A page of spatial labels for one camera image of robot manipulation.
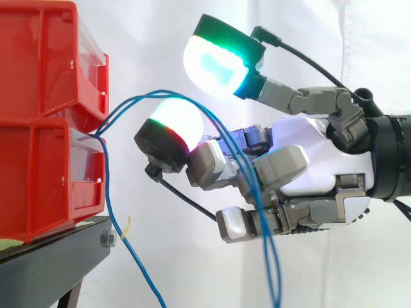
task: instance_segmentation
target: robotic hand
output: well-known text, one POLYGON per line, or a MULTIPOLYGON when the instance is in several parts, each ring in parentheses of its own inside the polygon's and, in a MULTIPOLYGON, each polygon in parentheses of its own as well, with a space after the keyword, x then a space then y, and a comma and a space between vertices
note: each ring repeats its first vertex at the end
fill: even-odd
MULTIPOLYGON (((294 91, 268 79, 257 100, 290 115, 328 114, 286 117, 271 129, 257 125, 233 132, 259 177, 274 234, 341 227, 362 218, 371 198, 393 201, 411 193, 406 155, 411 115, 366 118, 345 89, 294 91)), ((231 185, 255 203, 219 137, 204 137, 190 153, 186 173, 193 187, 208 191, 231 185)), ((216 217, 227 243, 261 236, 257 210, 231 207, 216 217)))
MULTIPOLYGON (((352 93, 262 27, 255 27, 249 37, 203 15, 184 52, 184 66, 189 77, 209 92, 233 93, 291 115, 271 128, 255 125, 232 132, 254 166, 274 234, 341 227, 362 218, 371 198, 397 203, 398 196, 411 195, 411 115, 384 116, 370 91, 352 93), (294 90, 262 76, 262 42, 298 56, 336 87, 294 90)), ((149 157, 147 174, 157 182, 164 185, 161 172, 178 173, 187 164, 193 187, 208 191, 235 186, 255 204, 221 137, 206 136, 190 152, 175 132, 149 119, 135 140, 149 157)), ((217 220, 227 243, 262 235, 257 210, 231 207, 208 216, 217 220)))

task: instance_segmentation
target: white backdrop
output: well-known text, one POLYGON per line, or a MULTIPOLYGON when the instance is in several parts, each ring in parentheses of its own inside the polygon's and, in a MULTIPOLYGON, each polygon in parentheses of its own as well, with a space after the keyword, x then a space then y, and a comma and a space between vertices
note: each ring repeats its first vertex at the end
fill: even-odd
MULTIPOLYGON (((314 58, 352 89, 368 87, 384 112, 411 112, 409 8, 400 0, 77 0, 84 23, 110 56, 110 109, 170 89, 198 100, 231 129, 270 126, 282 114, 253 101, 196 88, 182 64, 203 13, 250 33, 262 25, 314 58)), ((267 48, 262 73, 289 86, 330 85, 283 50, 267 48)), ((159 101, 142 101, 104 137, 111 198, 121 226, 168 307, 270 307, 260 241, 225 244, 216 225, 149 180, 133 136, 159 101)), ((205 122, 205 133, 216 135, 205 122)), ((233 188, 192 189, 184 172, 166 176, 210 211, 248 207, 233 188)), ((410 307, 411 225, 393 205, 373 202, 365 219, 340 230, 276 237, 283 307, 410 307)), ((79 308, 159 307, 121 242, 83 282, 79 308)))

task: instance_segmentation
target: black cable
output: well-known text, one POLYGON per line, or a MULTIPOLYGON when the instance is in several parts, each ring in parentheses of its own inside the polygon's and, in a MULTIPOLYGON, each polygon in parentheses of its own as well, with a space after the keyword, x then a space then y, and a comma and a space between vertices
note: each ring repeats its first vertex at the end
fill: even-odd
POLYGON ((395 206, 401 211, 401 213, 404 214, 404 216, 411 222, 411 214, 408 213, 405 209, 403 209, 401 206, 399 206, 396 202, 394 202, 395 206))
POLYGON ((214 214, 210 213, 208 210, 203 208, 201 205, 198 203, 194 202, 190 198, 188 198, 186 195, 182 194, 178 189, 176 189, 174 186, 172 186, 170 183, 168 183, 166 180, 159 180, 159 183, 163 185, 165 188, 167 188, 169 191, 171 191, 173 194, 175 194, 177 197, 179 197, 181 200, 187 202, 190 204, 192 207, 195 209, 199 210, 201 213, 206 215, 207 217, 211 218, 215 222, 217 222, 217 218, 214 214))
POLYGON ((393 201, 393 204, 395 204, 397 207, 401 207, 402 209, 406 210, 407 212, 411 213, 411 207, 409 207, 407 204, 399 201, 398 199, 395 199, 393 201))
POLYGON ((319 65, 316 61, 308 58, 304 53, 301 53, 300 51, 296 50, 295 48, 291 47, 288 44, 285 44, 283 42, 280 43, 279 47, 287 50, 288 52, 292 53, 293 55, 297 56, 300 58, 302 61, 306 62, 307 64, 310 64, 312 67, 314 67, 318 72, 323 74, 329 81, 334 83, 337 87, 339 88, 347 88, 345 85, 341 83, 340 80, 336 79, 333 75, 331 75, 328 71, 326 71, 325 68, 323 68, 321 65, 319 65))

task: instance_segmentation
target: wire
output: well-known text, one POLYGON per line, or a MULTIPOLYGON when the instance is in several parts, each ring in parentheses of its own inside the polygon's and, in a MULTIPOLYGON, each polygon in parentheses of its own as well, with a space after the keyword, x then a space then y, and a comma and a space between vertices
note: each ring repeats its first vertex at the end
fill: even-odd
POLYGON ((357 94, 355 94, 354 92, 351 92, 345 85, 342 84, 342 82, 338 79, 336 79, 330 72, 328 72, 325 68, 323 68, 321 65, 319 65, 316 61, 312 60, 311 58, 307 57, 304 53, 296 50, 294 47, 291 47, 288 44, 285 44, 283 42, 281 42, 279 44, 279 47, 287 50, 288 52, 292 53, 293 55, 297 56, 298 58, 300 58, 302 61, 306 62, 307 64, 311 65, 313 68, 315 68, 316 70, 318 70, 318 72, 320 72, 321 74, 323 74, 329 81, 331 81, 332 83, 334 83, 337 87, 339 88, 344 88, 347 89, 351 96, 359 101, 364 101, 364 102, 368 102, 368 99, 363 99, 360 96, 358 96, 357 94))
MULTIPOLYGON (((93 138, 96 138, 100 141, 101 146, 103 147, 103 151, 104 151, 104 156, 105 156, 105 199, 106 199, 106 203, 107 203, 107 210, 109 211, 109 216, 111 219, 111 222, 114 226, 114 228, 116 229, 118 235, 121 236, 123 235, 123 232, 120 229, 120 226, 118 225, 117 219, 113 213, 113 209, 112 209, 112 205, 111 205, 111 200, 110 200, 110 162, 109 162, 109 153, 107 151, 107 147, 104 143, 104 140, 97 136, 97 135, 90 135, 93 138)), ((160 292, 157 290, 157 288, 155 287, 153 281, 151 280, 147 270, 145 269, 143 263, 141 262, 140 258, 137 256, 136 252, 134 251, 133 247, 131 246, 130 242, 128 242, 127 238, 123 238, 123 243, 124 245, 127 247, 128 251, 130 252, 131 256, 133 257, 133 259, 135 260, 135 262, 137 263, 137 265, 139 266, 141 273, 143 274, 144 278, 146 279, 148 285, 150 286, 150 289, 153 291, 153 293, 156 295, 157 299, 159 300, 159 303, 161 305, 162 308, 167 308, 166 303, 164 302, 164 300, 162 299, 162 296, 160 294, 160 292)))
POLYGON ((404 214, 404 216, 411 222, 411 208, 399 200, 394 200, 393 204, 404 214))
POLYGON ((399 201, 398 199, 395 199, 393 201, 393 204, 398 205, 398 206, 402 207, 403 209, 405 209, 407 212, 411 213, 411 207, 409 207, 407 204, 399 201))
MULTIPOLYGON (((260 213, 259 216, 260 216, 260 219, 261 219, 261 229, 262 229, 262 233, 263 233, 263 240, 264 241, 269 241, 269 243, 270 243, 270 246, 272 248, 273 255, 274 255, 275 267, 276 267, 276 272, 277 272, 277 283, 278 283, 278 292, 277 293, 278 293, 278 298, 275 298, 275 296, 274 296, 274 286, 273 286, 272 279, 271 279, 271 272, 269 271, 270 266, 269 266, 267 245, 266 245, 266 242, 265 242, 265 244, 264 244, 265 263, 266 263, 266 268, 267 268, 268 283, 270 285, 270 295, 271 295, 271 298, 272 298, 272 301, 273 301, 273 306, 280 307, 280 305, 281 305, 281 295, 282 295, 282 276, 281 276, 281 269, 280 269, 280 265, 279 265, 279 257, 278 257, 277 250, 275 248, 274 240, 272 239, 272 231, 268 227, 267 217, 265 216, 265 213, 263 212, 263 203, 262 203, 262 199, 261 199, 261 191, 259 190, 259 184, 258 184, 258 181, 257 181, 256 172, 251 167, 250 162, 246 158, 246 156, 245 156, 244 152, 242 151, 242 149, 240 149, 240 147, 235 142, 235 140, 234 140, 233 136, 231 135, 231 133, 221 123, 219 118, 217 118, 210 110, 208 110, 206 107, 202 106, 200 103, 197 103, 196 101, 193 101, 192 99, 187 98, 186 96, 183 96, 183 95, 178 94, 176 92, 172 92, 172 91, 168 91, 168 90, 158 90, 158 91, 154 91, 154 92, 156 92, 156 93, 161 93, 161 92, 169 93, 170 95, 167 96, 167 95, 147 94, 145 96, 135 96, 134 98, 126 100, 125 102, 122 103, 122 106, 125 106, 127 104, 126 102, 130 102, 130 103, 127 106, 125 106, 124 109, 121 110, 118 113, 118 115, 106 127, 102 128, 103 127, 103 125, 102 125, 98 130, 98 135, 101 135, 102 133, 107 131, 107 129, 110 128, 129 108, 131 108, 138 101, 140 101, 144 98, 182 98, 182 99, 185 99, 185 100, 191 102, 197 108, 199 108, 205 114, 205 116, 213 123, 214 127, 217 129, 217 131, 222 136, 223 140, 226 142, 227 147, 229 148, 231 153, 233 153, 233 156, 237 160, 238 165, 241 169, 241 172, 244 174, 246 182, 250 186, 250 190, 253 193, 253 196, 256 200, 257 208, 258 208, 259 213, 260 213)), ((112 115, 115 112, 119 111, 119 109, 120 108, 117 108, 109 116, 109 118, 111 118, 112 115)))
POLYGON ((172 186, 170 183, 168 183, 166 180, 160 180, 159 183, 163 185, 165 188, 167 188, 169 191, 171 191, 173 194, 175 194, 177 197, 179 197, 181 200, 187 202, 190 204, 192 207, 195 209, 199 210, 201 213, 206 215, 207 217, 211 218, 215 222, 217 222, 217 218, 214 214, 210 213, 208 210, 203 208, 201 205, 198 203, 194 202, 190 198, 188 198, 186 195, 181 193, 178 189, 176 189, 174 186, 172 186))

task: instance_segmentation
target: blue cable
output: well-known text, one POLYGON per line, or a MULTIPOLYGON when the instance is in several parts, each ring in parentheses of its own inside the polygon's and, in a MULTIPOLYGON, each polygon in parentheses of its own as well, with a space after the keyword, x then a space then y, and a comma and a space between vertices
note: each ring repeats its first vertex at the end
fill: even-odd
MULTIPOLYGON (((90 136, 93 137, 93 138, 98 139, 101 143, 101 146, 103 147, 104 156, 105 156, 105 173, 106 173, 106 176, 105 176, 105 199, 106 199, 106 202, 107 202, 107 209, 109 210, 109 215, 110 215, 111 222, 112 222, 114 228, 116 229, 118 235, 121 237, 121 235, 123 234, 123 231, 121 231, 120 226, 118 225, 117 219, 114 216, 112 205, 111 205, 111 200, 110 200, 109 152, 107 151, 107 147, 104 143, 104 140, 101 137, 99 137, 97 135, 90 135, 90 136)), ((123 239, 123 243, 124 243, 124 245, 126 245, 126 247, 127 247, 128 251, 130 252, 131 256, 133 257, 133 259, 135 260, 135 262, 139 266, 139 268, 141 270, 141 273, 143 274, 143 276, 146 279, 146 281, 147 281, 148 285, 150 286, 151 290, 153 291, 153 293, 156 295, 157 299, 159 300, 159 303, 160 303, 161 307, 162 308, 167 308, 166 303, 162 299, 160 292, 155 287, 155 285, 154 285, 153 281, 151 280, 149 274, 147 273, 143 263, 141 262, 141 260, 137 256, 136 252, 134 251, 133 247, 131 246, 130 242, 128 242, 128 239, 126 237, 123 239)))
POLYGON ((181 94, 178 94, 176 92, 168 91, 168 90, 157 90, 153 91, 151 93, 148 93, 147 95, 143 96, 134 96, 130 99, 127 99, 126 101, 122 102, 109 116, 106 118, 106 120, 102 123, 102 125, 99 127, 97 131, 97 135, 101 135, 107 129, 109 129, 129 108, 134 106, 137 102, 141 101, 144 98, 182 98, 190 103, 194 104, 197 106, 201 111, 206 115, 206 117, 214 124, 216 129, 218 130, 219 134, 222 136, 223 140, 226 142, 227 147, 230 149, 231 153, 233 153, 234 158, 238 161, 239 167, 241 169, 241 172, 245 175, 245 179, 247 181, 247 184, 251 187, 251 191, 253 193, 253 196, 256 199, 256 203, 258 206, 258 210, 260 213, 260 218, 261 218, 261 228, 263 231, 263 240, 264 240, 264 253, 265 253, 265 263, 267 267, 267 278, 268 278, 268 284, 270 286, 270 296, 273 301, 273 306, 274 307, 280 307, 281 305, 281 294, 282 294, 282 277, 281 277, 281 267, 279 264, 279 257, 277 254, 277 250, 274 245, 274 240, 272 239, 272 232, 271 229, 268 227, 268 221, 267 218, 265 217, 265 213, 263 212, 263 202, 261 199, 261 192, 258 187, 258 181, 257 181, 257 176, 255 174, 254 168, 251 167, 249 161, 247 160, 244 152, 240 149, 240 147, 237 145, 235 142, 234 138, 232 137, 231 133, 226 129, 226 127, 222 124, 222 122, 217 118, 210 110, 208 110, 206 107, 202 106, 200 103, 197 103, 196 101, 193 101, 190 98, 187 98, 181 94), (169 95, 154 95, 158 93, 168 93, 169 95), (106 127, 104 125, 107 123, 107 121, 116 113, 120 110, 121 107, 125 106, 127 103, 131 102, 129 105, 127 105, 106 127), (241 160, 238 158, 236 153, 239 153, 241 156, 241 160, 244 161, 246 164, 246 167, 248 169, 248 172, 245 172, 245 168, 243 164, 241 163, 241 160), (269 265, 269 258, 268 258, 268 249, 267 249, 267 240, 270 242, 271 249, 274 254, 274 260, 275 260, 275 267, 277 271, 277 283, 278 283, 278 298, 275 298, 274 294, 274 284, 272 282, 272 277, 271 277, 271 271, 270 271, 270 265, 269 265))

